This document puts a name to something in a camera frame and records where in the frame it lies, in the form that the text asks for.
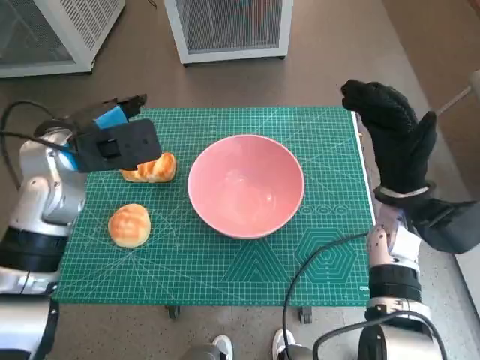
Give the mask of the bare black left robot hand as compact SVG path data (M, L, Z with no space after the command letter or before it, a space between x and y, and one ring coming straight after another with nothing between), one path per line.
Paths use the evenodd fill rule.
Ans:
M147 94L136 94L122 99L115 97L80 109L64 120L78 134L86 134L127 124L130 118L140 114L146 101Z

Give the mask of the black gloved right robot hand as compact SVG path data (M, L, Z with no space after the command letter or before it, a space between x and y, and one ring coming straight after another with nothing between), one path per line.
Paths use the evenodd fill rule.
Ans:
M373 144L380 185L398 194L428 186L428 160L437 140L437 116L421 119L407 98L380 82L347 80L340 88L342 104L358 113Z

